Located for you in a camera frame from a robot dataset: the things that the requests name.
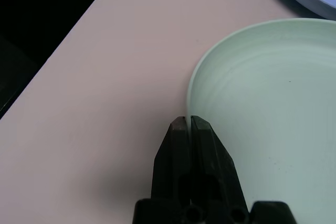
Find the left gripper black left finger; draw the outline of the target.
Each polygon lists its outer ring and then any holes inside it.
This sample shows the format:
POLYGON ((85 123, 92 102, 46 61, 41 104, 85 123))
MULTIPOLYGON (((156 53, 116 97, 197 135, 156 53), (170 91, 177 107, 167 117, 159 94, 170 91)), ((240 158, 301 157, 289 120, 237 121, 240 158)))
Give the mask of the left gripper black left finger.
POLYGON ((169 126, 154 159, 151 198, 190 204, 191 157, 185 117, 177 117, 169 126))

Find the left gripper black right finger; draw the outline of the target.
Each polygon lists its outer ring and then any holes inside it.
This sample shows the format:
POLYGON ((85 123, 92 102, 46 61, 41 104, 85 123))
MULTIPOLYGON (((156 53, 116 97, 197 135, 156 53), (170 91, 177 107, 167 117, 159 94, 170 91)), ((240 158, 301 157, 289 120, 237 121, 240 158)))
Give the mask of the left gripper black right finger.
POLYGON ((246 209, 234 162, 210 123, 191 117, 192 200, 207 209, 211 202, 246 209))

